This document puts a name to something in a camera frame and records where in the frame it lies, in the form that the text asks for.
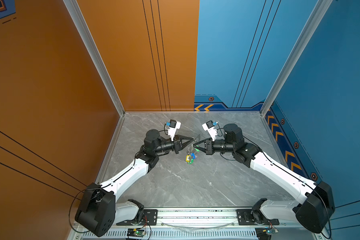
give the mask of blue wall panel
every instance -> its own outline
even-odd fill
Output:
[[[4,18],[16,12],[14,6],[14,0],[5,0],[4,1],[6,10],[0,12],[0,18]]]
[[[229,108],[262,102],[316,2],[201,0],[195,94]]]
[[[332,2],[276,102],[332,186],[335,205],[360,200],[360,0]],[[360,204],[351,204],[333,218],[359,212]],[[332,227],[347,224],[360,224],[360,215]],[[334,239],[349,231],[334,230]]]

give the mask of gray marble floor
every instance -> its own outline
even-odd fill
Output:
[[[113,177],[133,160],[149,129],[162,130],[170,119],[180,121],[177,134],[210,137],[202,124],[212,120],[223,127],[235,123],[244,136],[279,161],[258,112],[241,113],[127,113],[104,180]],[[260,198],[292,199],[284,189],[259,172],[219,154],[197,154],[194,163],[185,161],[185,150],[160,157],[157,165],[137,180],[117,202],[135,199],[146,207],[252,206]],[[231,154],[226,158],[233,159]]]

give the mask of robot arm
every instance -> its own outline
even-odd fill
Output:
[[[292,220],[314,233],[320,233],[335,211],[331,187],[323,181],[316,184],[294,173],[274,161],[257,145],[245,142],[237,125],[225,125],[224,132],[225,139],[205,139],[195,143],[194,147],[207,155],[231,152],[236,161],[264,174],[295,199],[278,202],[260,199],[252,208],[252,221],[256,224],[266,224],[275,218]],[[117,199],[157,164],[159,156],[170,151],[177,154],[193,140],[192,137],[181,135],[164,139],[156,129],[149,130],[144,145],[125,169],[100,185],[92,183],[87,187],[75,220],[98,237],[104,235],[114,222],[131,220],[140,223],[144,206],[133,199],[115,204]]]
[[[325,182],[316,184],[273,160],[258,146],[244,141],[241,129],[236,124],[224,126],[224,138],[211,138],[194,144],[195,148],[212,155],[215,152],[231,152],[236,161],[252,168],[293,196],[295,201],[270,201],[260,199],[252,208],[253,221],[267,223],[280,218],[299,222],[314,233],[320,233],[334,213],[331,187]]]
[[[181,135],[164,139],[158,130],[149,130],[145,135],[144,145],[127,167],[100,185],[92,183],[87,187],[77,209],[75,220],[98,237],[104,235],[114,222],[131,220],[140,223],[144,205],[133,199],[116,204],[117,199],[135,181],[154,168],[159,156],[166,155],[169,151],[178,154],[192,141],[192,137]]]

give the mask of wire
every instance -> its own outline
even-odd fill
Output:
[[[151,228],[151,225],[149,225],[149,223],[148,223],[147,216],[145,216],[145,223],[148,224],[148,227],[150,229],[149,238],[147,239],[147,240],[149,240],[152,236],[152,228]]]
[[[228,158],[225,158],[225,157],[223,157],[223,155],[220,153],[220,156],[222,157],[222,158],[224,158],[225,160],[228,160],[228,161],[236,161],[235,159],[228,159]]]
[[[247,139],[247,140],[250,141],[252,144],[254,144],[256,147],[258,147],[261,152],[263,152],[263,150],[262,150],[256,143],[252,142],[249,138],[245,137],[244,135],[243,135],[243,137],[244,137],[244,140]]]
[[[49,163],[50,165],[54,166],[55,168],[57,168],[58,170],[62,171],[63,173],[67,174],[65,171],[61,170],[60,168],[58,168],[57,166],[53,165],[52,163],[48,162],[45,158],[41,157],[40,155],[38,155],[37,153],[35,153],[34,151],[31,151],[29,148],[27,148],[26,146],[22,145],[21,143],[19,143],[18,141],[14,140],[12,137],[8,136],[7,134],[5,134],[4,132],[0,131],[1,134],[3,134],[4,136],[6,136],[7,138],[11,139],[12,141],[14,141],[15,143],[19,144],[20,146],[24,147],[25,149],[27,149],[28,151],[32,152],[34,155],[40,157],[41,159],[43,159],[44,161],[46,161],[47,163]]]
[[[166,126],[166,124],[164,124],[164,130],[161,130],[161,131],[159,131],[159,132],[164,132],[164,134],[168,135],[168,130],[165,129],[165,126]]]
[[[38,179],[36,179],[36,178],[34,178],[34,177],[31,177],[31,176],[25,174],[24,172],[20,172],[19,170],[16,170],[16,169],[14,169],[13,167],[10,167],[10,166],[8,166],[8,165],[5,165],[4,163],[1,163],[1,162],[0,162],[0,164],[3,165],[3,166],[5,166],[5,167],[7,167],[7,168],[9,168],[9,169],[12,169],[12,170],[18,172],[18,173],[20,173],[20,174],[22,174],[22,175],[24,175],[24,176],[27,176],[27,177],[29,177],[29,178],[31,178],[31,179],[33,179],[33,180],[36,180],[36,181],[38,181],[38,182],[40,182],[40,183],[42,183],[42,184],[44,184],[44,185],[47,185],[47,186],[49,186],[49,187],[52,187],[51,185],[46,184],[45,182],[42,182],[42,181],[40,181],[40,180],[38,180]],[[66,193],[66,192],[63,192],[63,191],[60,190],[60,189],[57,189],[57,188],[55,188],[55,187],[52,187],[52,188],[58,190],[59,192],[62,192],[62,193],[64,193],[64,194],[67,194],[68,196],[74,197],[74,196],[72,196],[71,194],[68,194],[68,193]]]
[[[221,132],[221,136],[220,136],[219,134],[217,134],[217,136],[222,137],[222,136],[223,136],[223,131],[222,131],[222,129],[224,129],[224,128],[223,128],[223,127],[220,127],[219,123],[217,123],[217,126],[219,127],[217,130],[220,130],[220,132]]]
[[[77,187],[74,187],[74,186],[70,185],[69,183],[67,183],[67,182],[65,182],[65,181],[63,181],[63,180],[61,180],[60,178],[58,178],[58,177],[56,177],[56,176],[54,176],[54,175],[50,174],[49,172],[47,172],[47,171],[45,171],[45,170],[41,169],[40,167],[38,167],[38,166],[36,166],[36,165],[34,165],[34,164],[30,163],[29,161],[25,160],[24,158],[22,158],[22,157],[20,157],[20,156],[18,156],[18,155],[16,155],[16,154],[14,154],[13,152],[11,152],[11,151],[9,151],[9,150],[5,149],[4,147],[1,147],[1,146],[0,146],[0,148],[1,148],[1,149],[3,149],[3,150],[4,150],[4,151],[6,151],[6,152],[9,152],[9,153],[10,153],[10,154],[12,154],[13,156],[15,156],[15,157],[17,157],[17,158],[19,158],[19,159],[23,160],[24,162],[26,162],[26,163],[28,163],[28,164],[30,164],[30,165],[32,165],[32,166],[34,166],[35,168],[37,168],[37,169],[39,169],[39,170],[42,170],[43,172],[45,172],[46,174],[48,174],[48,175],[50,175],[50,176],[52,176],[52,177],[56,178],[57,180],[60,180],[60,181],[62,181],[63,183],[65,183],[65,184],[67,184],[67,185],[69,185],[69,186],[73,187],[74,189],[80,190],[80,189],[78,189]]]
[[[272,226],[272,223],[271,223],[271,221],[270,220],[268,220],[268,229],[272,229],[272,228],[270,228],[269,226]],[[270,240],[271,239],[271,231],[269,231],[269,234],[268,234],[268,240]]]
[[[75,202],[77,196],[78,196],[81,192],[83,192],[83,191],[85,191],[85,190],[97,190],[97,189],[103,189],[103,188],[105,188],[105,187],[84,189],[84,190],[81,190],[80,192],[78,192],[78,193],[76,194],[76,196],[74,197],[74,199],[73,199],[73,201],[72,201],[72,203],[71,203],[71,206],[69,207],[69,212],[68,212],[68,223],[69,223],[69,225],[71,226],[71,228],[72,228],[75,232],[77,232],[77,233],[87,233],[87,232],[89,232],[89,230],[88,230],[88,231],[85,231],[85,232],[79,232],[79,231],[77,231],[75,228],[73,228],[73,226],[72,226],[72,224],[71,224],[71,209],[72,209],[73,203]]]

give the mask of orange wall panel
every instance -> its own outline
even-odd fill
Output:
[[[126,111],[193,110],[199,1],[78,3]]]
[[[72,186],[0,148],[0,163],[67,193],[0,164],[0,239],[13,239],[9,226],[19,239],[66,239],[69,195],[96,179],[118,119],[63,1],[16,1],[0,19],[0,131],[72,177],[2,133],[0,146]]]

